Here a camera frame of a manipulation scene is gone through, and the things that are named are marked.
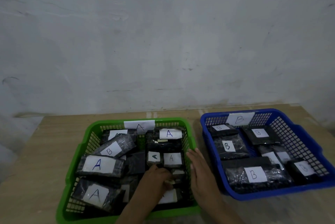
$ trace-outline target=light wood tabletop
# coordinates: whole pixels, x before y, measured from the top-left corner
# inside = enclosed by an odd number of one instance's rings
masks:
[[[95,121],[183,117],[192,126],[199,149],[209,162],[202,138],[200,116],[206,112],[277,108],[299,124],[320,144],[324,156],[335,164],[334,137],[301,106],[279,104],[183,111],[135,112],[102,115],[47,116],[27,142],[12,175],[0,185],[0,223],[56,223],[58,202],[65,187],[65,175],[86,128]],[[240,202],[223,196],[246,223],[335,223],[335,188],[280,197]],[[205,213],[147,223],[207,223]]]

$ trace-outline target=blue plastic basket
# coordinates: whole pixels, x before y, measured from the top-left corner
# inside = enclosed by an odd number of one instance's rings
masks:
[[[219,154],[206,126],[222,125],[227,121],[229,114],[248,112],[255,112],[249,126],[270,125],[281,138],[282,146],[285,147],[287,152],[295,158],[301,157],[306,160],[321,177],[322,182],[248,194],[238,194],[234,192],[228,184]],[[304,130],[304,128],[300,125],[295,125],[283,112],[277,109],[266,108],[247,111],[205,113],[201,116],[200,122],[203,128],[203,138],[209,151],[219,188],[224,194],[229,194],[236,200],[245,201],[335,186],[335,168],[322,155],[322,148]],[[240,136],[244,140],[250,156],[257,156],[255,149],[245,139],[244,135],[240,133]]]

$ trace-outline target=white sticker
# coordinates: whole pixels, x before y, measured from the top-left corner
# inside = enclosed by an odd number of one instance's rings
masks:
[[[156,126],[155,120],[124,121],[126,129],[137,129],[137,134],[145,134],[148,130],[153,130]]]
[[[89,155],[86,157],[83,171],[98,173],[113,173],[116,160],[104,156]]]
[[[223,140],[222,144],[226,152],[236,152],[234,144],[232,143],[231,140]]]
[[[272,164],[279,164],[280,165],[280,169],[284,169],[283,165],[280,163],[279,159],[277,158],[277,156],[274,154],[274,152],[270,152],[270,153],[265,153],[262,154],[262,156],[267,156],[270,159],[270,162]]]
[[[101,208],[106,200],[108,193],[109,189],[98,184],[93,184],[87,188],[82,200],[86,203],[90,203]]]
[[[129,202],[130,185],[129,184],[123,184],[123,185],[121,185],[121,189],[126,191],[125,195],[123,196],[123,203],[128,203]]]
[[[116,135],[118,134],[127,134],[128,133],[128,130],[111,130],[109,132],[109,136],[108,136],[108,140],[111,140],[112,138],[114,138]]]
[[[287,152],[279,152],[277,153],[277,155],[284,164],[286,164],[289,160],[291,160]]]
[[[158,204],[176,203],[177,201],[176,189],[172,189],[164,193]]]
[[[269,134],[267,134],[264,129],[251,129],[251,130],[258,138],[264,138],[269,136]]]
[[[164,166],[165,165],[182,165],[182,154],[181,153],[165,153],[164,154]]]
[[[114,157],[115,155],[117,155],[121,151],[122,151],[121,147],[115,141],[111,145],[107,146],[104,150],[102,150],[100,152],[100,154]]]
[[[255,112],[229,114],[226,123],[232,126],[248,125]]]
[[[182,131],[177,129],[160,129],[159,138],[160,139],[181,139]]]
[[[244,170],[247,173],[250,183],[262,183],[268,181],[262,167],[249,167],[244,168]]]
[[[172,173],[172,175],[183,175],[185,174],[185,171],[183,171],[182,169],[175,169]]]
[[[315,174],[314,169],[308,164],[307,161],[296,162],[295,166],[299,169],[301,174],[303,174],[304,176]]]
[[[214,125],[212,127],[217,131],[230,130],[230,128],[227,125]]]
[[[151,162],[160,162],[161,161],[161,155],[157,152],[148,152],[148,161]]]

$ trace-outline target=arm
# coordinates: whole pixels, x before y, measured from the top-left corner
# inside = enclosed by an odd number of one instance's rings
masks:
[[[244,224],[221,197],[215,177],[198,148],[186,153],[191,164],[191,189],[199,206],[218,224]]]
[[[150,167],[138,184],[130,202],[123,209],[115,224],[141,224],[172,185],[164,183],[171,179],[165,168]]]

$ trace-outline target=wooden table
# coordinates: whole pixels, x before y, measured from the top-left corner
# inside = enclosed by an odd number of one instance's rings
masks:
[[[302,125],[335,164],[335,140],[301,106],[280,104],[186,111],[137,112],[103,115],[47,116],[28,141],[13,173],[0,185],[0,223],[56,223],[55,213],[65,175],[85,129],[97,120],[184,117],[193,127],[199,149],[208,159],[201,136],[200,116],[205,112],[277,108]],[[246,223],[335,223],[335,188],[239,202],[224,196]],[[208,223],[206,213],[147,223]]]

